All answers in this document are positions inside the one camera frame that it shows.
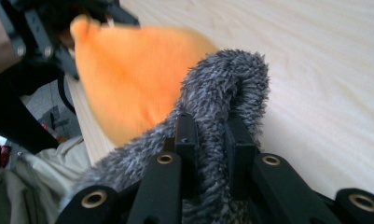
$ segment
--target wooden table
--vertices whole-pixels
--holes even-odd
[[[265,54],[261,142],[314,189],[374,193],[374,1],[125,0],[142,25],[193,27],[221,49]],[[69,80],[90,159],[115,147]]]

